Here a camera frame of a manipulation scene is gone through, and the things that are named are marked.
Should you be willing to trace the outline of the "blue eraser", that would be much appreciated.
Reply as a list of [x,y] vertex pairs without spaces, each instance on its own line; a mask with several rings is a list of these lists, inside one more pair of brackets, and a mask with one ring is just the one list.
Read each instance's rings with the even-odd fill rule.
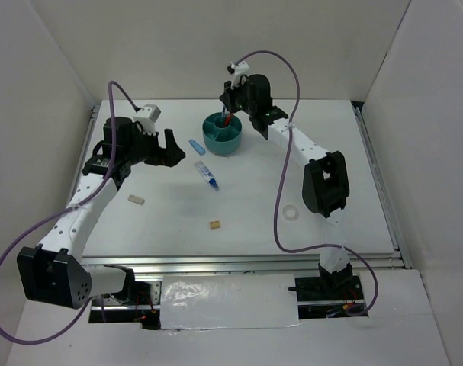
[[206,153],[206,150],[203,146],[201,146],[197,141],[194,139],[190,139],[189,141],[190,146],[194,149],[194,151],[199,155],[202,156]]

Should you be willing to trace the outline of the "clear glue bottle blue cap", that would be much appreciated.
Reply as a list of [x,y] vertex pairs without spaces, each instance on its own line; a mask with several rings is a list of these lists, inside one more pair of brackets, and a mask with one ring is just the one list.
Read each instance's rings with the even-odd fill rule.
[[219,191],[219,185],[214,177],[214,175],[211,173],[209,168],[202,162],[198,161],[195,163],[195,168],[197,169],[198,173],[201,175],[201,177],[215,190]]

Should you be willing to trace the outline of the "blue clear pen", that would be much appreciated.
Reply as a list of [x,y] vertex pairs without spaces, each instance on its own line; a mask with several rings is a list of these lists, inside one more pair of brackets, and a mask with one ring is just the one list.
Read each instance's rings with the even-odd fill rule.
[[226,109],[226,107],[223,107],[223,109],[221,111],[221,119],[222,119],[223,122],[225,122],[226,118],[227,118],[227,109]]

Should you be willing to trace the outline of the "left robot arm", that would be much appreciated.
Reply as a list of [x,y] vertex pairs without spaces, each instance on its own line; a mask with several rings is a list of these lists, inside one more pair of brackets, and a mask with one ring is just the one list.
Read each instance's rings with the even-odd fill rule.
[[84,164],[79,185],[54,227],[35,247],[23,247],[17,256],[18,270],[28,300],[78,309],[100,295],[111,295],[128,304],[140,286],[133,270],[121,265],[84,266],[83,252],[104,209],[115,198],[133,165],[174,167],[185,152],[172,130],[147,133],[143,123],[128,117],[108,118],[103,139]]

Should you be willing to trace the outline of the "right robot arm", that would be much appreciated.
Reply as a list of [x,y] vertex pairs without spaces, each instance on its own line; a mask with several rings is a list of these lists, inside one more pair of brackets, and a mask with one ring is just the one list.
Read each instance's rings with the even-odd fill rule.
[[293,125],[298,105],[290,114],[274,105],[268,78],[262,74],[235,76],[224,83],[219,97],[231,113],[242,111],[249,116],[254,130],[276,145],[285,144],[286,156],[282,168],[273,213],[273,236],[277,247],[288,254],[321,249],[318,265],[320,290],[323,296],[336,299],[345,292],[352,280],[349,254],[340,244],[319,244],[301,249],[286,249],[278,237],[278,209],[285,185],[288,163],[294,160],[303,169],[301,197],[307,209],[326,220],[346,206],[350,194],[345,156],[315,147],[313,141]]

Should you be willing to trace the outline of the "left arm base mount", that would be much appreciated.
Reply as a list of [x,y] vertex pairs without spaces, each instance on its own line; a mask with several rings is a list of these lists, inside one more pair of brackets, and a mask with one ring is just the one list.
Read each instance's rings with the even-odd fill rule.
[[105,294],[92,301],[90,324],[137,324],[160,330],[161,281],[136,281],[127,297]]

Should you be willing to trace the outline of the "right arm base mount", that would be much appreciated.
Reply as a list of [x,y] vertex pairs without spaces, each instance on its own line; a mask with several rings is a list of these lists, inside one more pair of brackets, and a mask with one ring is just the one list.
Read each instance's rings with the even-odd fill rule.
[[338,287],[326,282],[326,275],[299,277],[288,290],[297,298],[299,319],[337,319],[368,316],[358,275]]

